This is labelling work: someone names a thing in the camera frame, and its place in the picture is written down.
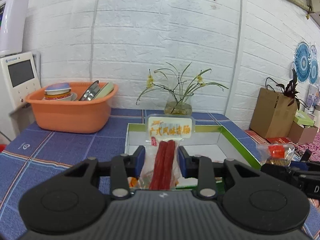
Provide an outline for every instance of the stacked bowls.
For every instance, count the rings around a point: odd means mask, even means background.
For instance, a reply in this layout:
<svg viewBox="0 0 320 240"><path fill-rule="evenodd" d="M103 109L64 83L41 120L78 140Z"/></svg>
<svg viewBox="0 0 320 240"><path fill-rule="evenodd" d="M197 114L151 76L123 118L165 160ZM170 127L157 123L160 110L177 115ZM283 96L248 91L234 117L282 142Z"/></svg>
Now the stacked bowls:
<svg viewBox="0 0 320 240"><path fill-rule="evenodd" d="M71 101L76 98L73 94L69 83L54 84L45 89L43 100Z"/></svg>

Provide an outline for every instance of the sausage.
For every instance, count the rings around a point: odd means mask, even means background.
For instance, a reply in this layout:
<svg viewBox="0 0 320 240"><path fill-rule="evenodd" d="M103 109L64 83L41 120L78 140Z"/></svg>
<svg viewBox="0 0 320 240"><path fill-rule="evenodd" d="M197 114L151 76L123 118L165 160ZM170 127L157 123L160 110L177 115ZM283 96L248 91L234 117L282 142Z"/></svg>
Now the sausage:
<svg viewBox="0 0 320 240"><path fill-rule="evenodd" d="M159 184L162 182L164 157L168 143L161 141L156 155L155 166L153 168L153 176L149 186L150 190L158 190Z"/></svg>
<svg viewBox="0 0 320 240"><path fill-rule="evenodd" d="M164 172L162 183L159 189L170 189L170 182L171 182L171 173L172 173L172 164L174 159L174 150L175 150L175 142L174 140L168 141L168 146L165 152L164 158Z"/></svg>

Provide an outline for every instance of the wall cable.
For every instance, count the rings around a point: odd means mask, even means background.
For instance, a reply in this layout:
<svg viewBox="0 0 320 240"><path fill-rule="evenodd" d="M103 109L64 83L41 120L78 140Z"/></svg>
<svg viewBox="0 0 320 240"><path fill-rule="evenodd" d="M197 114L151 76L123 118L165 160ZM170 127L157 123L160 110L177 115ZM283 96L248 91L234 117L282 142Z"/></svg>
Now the wall cable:
<svg viewBox="0 0 320 240"><path fill-rule="evenodd" d="M8 136L6 136L3 132L0 131L0 134L2 134L9 142L12 142Z"/></svg>
<svg viewBox="0 0 320 240"><path fill-rule="evenodd" d="M93 35L94 35L94 25L97 17L97 9L98 9L99 0L95 1L94 11L93 11L93 21L91 26L91 53L90 53L90 62L89 62L89 78L90 82L92 82L92 61L93 61Z"/></svg>

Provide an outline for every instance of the brown paper bag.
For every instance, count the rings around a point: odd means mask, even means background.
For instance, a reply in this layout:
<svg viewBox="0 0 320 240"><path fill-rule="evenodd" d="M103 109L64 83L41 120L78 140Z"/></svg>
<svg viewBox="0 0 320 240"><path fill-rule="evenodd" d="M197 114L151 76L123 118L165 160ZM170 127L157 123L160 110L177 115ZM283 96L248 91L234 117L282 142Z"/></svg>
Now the brown paper bag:
<svg viewBox="0 0 320 240"><path fill-rule="evenodd" d="M288 106L291 101L282 93L261 88L250 129L263 138L287 137L298 108L296 102Z"/></svg>

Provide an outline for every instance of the stainless steel bowl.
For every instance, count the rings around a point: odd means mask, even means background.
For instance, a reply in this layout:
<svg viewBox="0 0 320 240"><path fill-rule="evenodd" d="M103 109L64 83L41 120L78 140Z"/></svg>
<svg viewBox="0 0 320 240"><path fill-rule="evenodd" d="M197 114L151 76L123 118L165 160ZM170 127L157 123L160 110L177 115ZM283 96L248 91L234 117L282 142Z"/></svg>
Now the stainless steel bowl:
<svg viewBox="0 0 320 240"><path fill-rule="evenodd" d="M94 96L100 91L99 80L92 83L90 87L80 97L79 101L91 101Z"/></svg>

